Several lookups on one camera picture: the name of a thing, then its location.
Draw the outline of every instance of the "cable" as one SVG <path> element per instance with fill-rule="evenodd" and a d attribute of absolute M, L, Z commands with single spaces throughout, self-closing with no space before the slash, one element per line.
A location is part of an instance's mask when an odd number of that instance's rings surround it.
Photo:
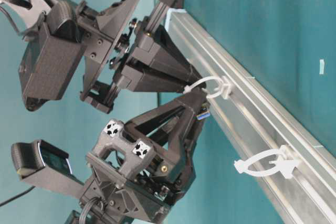
<path fill-rule="evenodd" d="M 35 188 L 35 186 L 32 186 L 31 188 L 29 188 L 28 190 L 24 191 L 23 193 L 20 193 L 20 194 L 14 196 L 13 198 L 10 198 L 10 199 L 8 199 L 8 200 L 6 200 L 6 201 L 0 203 L 0 207 L 2 207 L 2 206 L 4 206 L 4 205 L 6 205 L 6 204 L 12 202 L 13 200 L 16 200 L 16 199 L 18 199 L 18 198 L 20 198 L 20 197 L 26 195 L 27 193 L 29 193 L 29 192 L 30 192 L 31 190 L 33 190 L 34 188 Z"/>
<path fill-rule="evenodd" d="M 79 217 L 79 224 L 85 224 L 86 222 L 86 217 L 88 216 L 91 208 L 100 201 L 99 198 L 94 197 L 92 199 L 90 199 L 84 206 L 82 213 L 80 214 Z"/>
<path fill-rule="evenodd" d="M 4 8 L 2 8 L 0 6 L 0 12 L 2 12 L 3 14 L 5 14 L 5 16 L 7 17 L 7 19 L 9 20 L 10 24 L 12 25 L 14 31 L 16 31 L 17 34 L 20 33 L 19 29 L 17 28 L 14 20 L 12 19 L 12 17 L 10 16 L 10 14 L 8 13 L 8 11 L 6 11 Z"/>

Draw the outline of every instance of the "screw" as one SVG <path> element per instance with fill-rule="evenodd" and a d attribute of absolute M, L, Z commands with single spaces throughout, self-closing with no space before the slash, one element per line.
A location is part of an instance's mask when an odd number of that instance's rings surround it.
<path fill-rule="evenodd" d="M 162 167 L 161 167 L 161 171 L 162 171 L 163 173 L 168 172 L 168 167 L 167 167 L 166 165 L 162 166 Z"/>

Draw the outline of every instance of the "white tape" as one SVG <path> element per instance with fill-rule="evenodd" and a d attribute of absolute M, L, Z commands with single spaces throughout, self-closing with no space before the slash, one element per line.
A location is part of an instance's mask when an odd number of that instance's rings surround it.
<path fill-rule="evenodd" d="M 324 74 L 325 62 L 323 59 L 320 59 L 320 74 Z"/>
<path fill-rule="evenodd" d="M 175 8 L 169 8 L 166 16 L 166 24 L 164 25 L 164 28 L 166 31 L 169 30 L 170 20 L 172 18 L 172 13 L 186 13 L 187 11 L 185 9 L 175 9 Z"/>

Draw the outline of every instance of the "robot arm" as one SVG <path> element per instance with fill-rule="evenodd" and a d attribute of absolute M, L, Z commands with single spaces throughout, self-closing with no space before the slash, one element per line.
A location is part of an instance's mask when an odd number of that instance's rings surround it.
<path fill-rule="evenodd" d="M 84 224 L 88 213 L 94 224 L 162 223 L 195 179 L 204 124 L 197 115 L 205 103 L 197 88 L 125 124 L 111 120 L 86 156 L 92 175 L 84 184 L 72 175 L 68 154 L 44 141 L 14 144 L 14 166 L 24 182 L 79 199 L 82 213 L 72 212 L 67 223 Z"/>
<path fill-rule="evenodd" d="M 25 22 L 20 33 L 29 41 L 19 67 L 26 108 L 39 109 L 60 100 L 82 56 L 85 74 L 80 99 L 109 113 L 121 89 L 134 92 L 183 92 L 201 76 L 184 58 L 160 25 L 167 10 L 180 0 L 159 0 L 149 17 L 130 19 L 139 0 L 121 0 L 97 12 L 85 1 L 0 0 Z M 129 24 L 130 32 L 123 34 Z M 130 37 L 136 39 L 130 45 Z M 119 55 L 109 61 L 116 51 Z M 111 84 L 98 81 L 110 62 Z"/>

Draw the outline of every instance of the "linear rail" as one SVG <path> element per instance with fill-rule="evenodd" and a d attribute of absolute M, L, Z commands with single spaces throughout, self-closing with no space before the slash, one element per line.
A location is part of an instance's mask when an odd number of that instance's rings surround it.
<path fill-rule="evenodd" d="M 336 159 L 188 13 L 173 12 L 168 19 L 170 36 L 202 76 L 227 76 L 234 84 L 228 100 L 209 101 L 241 158 L 288 145 L 302 160 L 292 179 L 280 173 L 257 178 L 283 221 L 336 223 Z M 270 169 L 270 160 L 253 167 Z"/>

